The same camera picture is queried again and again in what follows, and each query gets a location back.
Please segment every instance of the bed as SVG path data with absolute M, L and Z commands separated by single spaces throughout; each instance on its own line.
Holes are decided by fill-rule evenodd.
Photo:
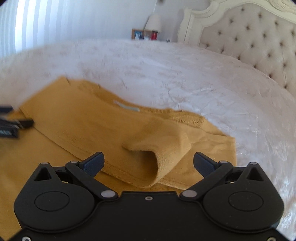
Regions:
M 291 32 L 291 36 L 283 39 L 274 34 L 277 42 L 269 35 L 271 22 L 277 21 L 279 27 L 289 31 L 288 26 L 294 27 L 294 8 L 287 6 L 284 5 L 290 12 L 283 12 L 266 0 L 213 1 L 202 12 L 185 10 L 178 38 L 181 43 L 79 40 L 0 59 L 0 103 L 17 108 L 58 76 L 65 75 L 98 83 L 136 104 L 201 114 L 236 138 L 238 165 L 256 161 L 265 170 L 285 203 L 278 230 L 293 240 L 296 238 L 296 115 L 293 111 L 296 109 L 293 97 L 296 42 L 292 42 Z M 229 35 L 225 34 L 226 29 L 221 29 L 221 34 L 217 32 L 218 24 L 230 24 L 227 9 L 234 16 L 256 13 L 259 19 L 260 11 L 262 18 L 277 13 L 266 21 L 266 29 L 260 29 L 266 31 L 266 38 L 271 38 L 271 42 L 260 47 L 258 40 L 252 48 L 246 34 L 247 43 L 241 42 L 236 47 L 244 35 L 235 33 L 236 29 L 232 31 L 231 27 Z M 251 20 L 242 18 L 246 21 L 242 32 L 259 31 L 257 23 L 250 22 L 247 29 L 248 19 Z M 247 51 L 246 46 L 254 51 Z M 289 51 L 278 50 L 286 46 L 290 47 Z M 262 53 L 268 55 L 271 50 L 270 57 L 259 59 Z M 280 78 L 283 69 L 287 71 Z

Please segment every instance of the metal pin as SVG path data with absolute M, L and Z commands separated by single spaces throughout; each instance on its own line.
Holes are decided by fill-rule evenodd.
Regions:
M 31 239 L 30 239 L 29 237 L 27 237 L 27 236 L 24 236 L 24 237 L 22 238 L 22 241 L 31 241 Z
M 182 195 L 184 197 L 193 198 L 193 197 L 197 196 L 197 192 L 194 190 L 186 190 L 186 191 L 182 192 Z
M 145 200 L 146 200 L 146 201 L 152 201 L 152 200 L 153 200 L 153 197 L 150 197 L 150 196 L 145 197 Z
M 112 190 L 106 190 L 101 192 L 101 196 L 104 198 L 112 198 L 112 197 L 115 197 L 115 195 L 116 195 L 116 192 Z

